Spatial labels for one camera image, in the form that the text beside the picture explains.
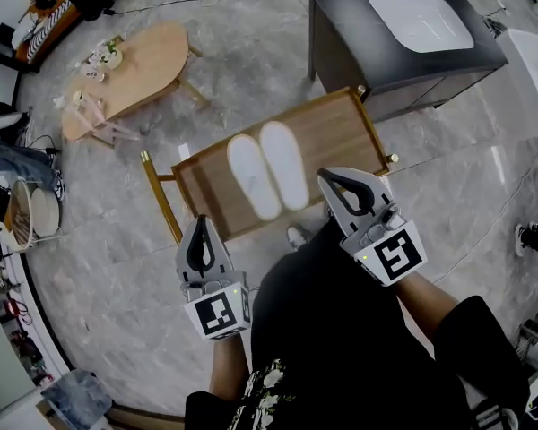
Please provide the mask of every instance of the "wooden coffee table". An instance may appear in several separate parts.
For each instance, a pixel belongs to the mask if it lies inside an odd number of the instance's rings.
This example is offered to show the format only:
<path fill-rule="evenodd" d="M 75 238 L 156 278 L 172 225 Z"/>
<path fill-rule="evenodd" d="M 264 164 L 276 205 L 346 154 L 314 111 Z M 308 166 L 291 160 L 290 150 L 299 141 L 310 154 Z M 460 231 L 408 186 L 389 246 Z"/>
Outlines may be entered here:
<path fill-rule="evenodd" d="M 160 22 L 117 45 L 124 55 L 122 64 L 108 73 L 103 82 L 77 75 L 65 92 L 67 100 L 77 90 L 101 99 L 102 111 L 108 121 L 131 112 L 167 93 L 184 86 L 202 105 L 208 103 L 189 82 L 179 78 L 189 51 L 201 53 L 187 43 L 186 29 L 173 21 Z M 93 135 L 70 110 L 62 116 L 64 137 L 75 141 L 91 137 L 111 148 L 113 145 Z"/>

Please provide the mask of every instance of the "gray tile floor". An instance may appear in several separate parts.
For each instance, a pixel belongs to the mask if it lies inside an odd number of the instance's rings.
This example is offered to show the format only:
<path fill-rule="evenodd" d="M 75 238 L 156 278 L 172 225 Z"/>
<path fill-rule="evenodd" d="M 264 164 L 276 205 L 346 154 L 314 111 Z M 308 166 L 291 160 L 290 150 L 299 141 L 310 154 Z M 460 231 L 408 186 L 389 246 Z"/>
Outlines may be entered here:
<path fill-rule="evenodd" d="M 116 9 L 166 0 L 117 0 Z M 491 13 L 496 0 L 470 0 Z M 527 0 L 502 0 L 509 27 L 538 33 Z M 67 197 L 58 241 L 27 253 L 57 336 L 76 366 L 94 371 L 119 403 L 181 415 L 185 397 L 207 387 L 212 346 L 199 340 L 180 305 L 176 247 L 145 179 L 139 153 L 158 171 L 248 125 L 324 93 L 306 78 L 308 0 L 228 0 L 81 23 L 37 75 L 22 81 L 21 108 L 34 106 L 31 138 L 49 133 L 63 148 Z M 212 105 L 199 109 L 184 91 L 123 120 L 139 142 L 115 151 L 95 142 L 62 142 L 52 99 L 71 80 L 75 63 L 101 39 L 132 34 L 156 21 L 186 25 L 204 51 L 188 79 Z M 474 87 L 438 110 L 377 123 L 387 152 L 401 161 L 386 177 L 405 214 L 415 219 L 428 256 L 423 274 L 458 298 L 482 295 L 508 336 L 530 314 L 538 293 L 538 256 L 517 259 L 513 229 L 538 220 L 538 138 L 499 141 L 502 123 Z M 168 195 L 187 221 L 175 186 Z M 317 230 L 322 206 L 298 214 Z M 228 243 L 236 266 L 255 287 L 289 252 L 286 224 L 276 222 Z"/>

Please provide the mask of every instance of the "white sink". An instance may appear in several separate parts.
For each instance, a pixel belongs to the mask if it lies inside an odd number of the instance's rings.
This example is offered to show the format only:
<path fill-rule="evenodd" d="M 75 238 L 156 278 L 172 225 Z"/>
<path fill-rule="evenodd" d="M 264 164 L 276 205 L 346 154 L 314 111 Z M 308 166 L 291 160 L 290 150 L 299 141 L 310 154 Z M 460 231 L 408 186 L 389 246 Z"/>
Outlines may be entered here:
<path fill-rule="evenodd" d="M 416 53 L 470 49 L 474 40 L 444 0 L 369 0 L 395 38 Z"/>
<path fill-rule="evenodd" d="M 508 60 L 479 83 L 502 140 L 538 136 L 538 35 L 508 29 L 496 41 Z"/>

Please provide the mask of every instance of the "sneaker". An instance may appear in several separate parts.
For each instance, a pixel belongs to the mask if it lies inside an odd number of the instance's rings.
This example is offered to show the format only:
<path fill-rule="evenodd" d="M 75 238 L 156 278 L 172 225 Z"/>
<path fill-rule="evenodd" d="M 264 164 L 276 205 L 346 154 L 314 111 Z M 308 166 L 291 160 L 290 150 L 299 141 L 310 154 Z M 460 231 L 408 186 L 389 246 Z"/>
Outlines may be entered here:
<path fill-rule="evenodd" d="M 313 235 L 301 225 L 290 225 L 287 228 L 287 240 L 295 252 L 297 252 L 302 245 L 308 244 L 312 238 Z"/>
<path fill-rule="evenodd" d="M 518 223 L 516 225 L 516 229 L 514 231 L 515 236 L 515 242 L 514 242 L 514 250 L 516 251 L 516 255 L 520 256 L 521 258 L 524 256 L 524 247 L 525 245 L 522 243 L 522 233 L 526 231 L 526 228 L 522 226 L 521 223 Z"/>
<path fill-rule="evenodd" d="M 62 178 L 62 172 L 59 170 L 55 170 L 56 176 L 57 176 L 57 184 L 56 184 L 56 190 L 54 191 L 54 194 L 56 195 L 56 198 L 61 202 L 64 200 L 65 196 L 65 185 L 64 185 L 64 179 Z"/>

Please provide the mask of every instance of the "white slipper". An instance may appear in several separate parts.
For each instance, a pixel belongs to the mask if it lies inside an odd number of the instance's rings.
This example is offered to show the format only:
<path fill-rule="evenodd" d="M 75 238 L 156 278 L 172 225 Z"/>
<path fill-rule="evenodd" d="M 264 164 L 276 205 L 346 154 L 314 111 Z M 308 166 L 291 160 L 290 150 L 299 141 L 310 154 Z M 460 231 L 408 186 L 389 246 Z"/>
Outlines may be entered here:
<path fill-rule="evenodd" d="M 291 129 L 283 123 L 270 121 L 261 128 L 259 144 L 285 207 L 290 211 L 307 207 L 308 187 L 303 158 Z"/>
<path fill-rule="evenodd" d="M 257 142 L 248 135 L 236 135 L 227 144 L 227 161 L 257 217 L 265 221 L 276 219 L 282 210 L 281 201 Z"/>

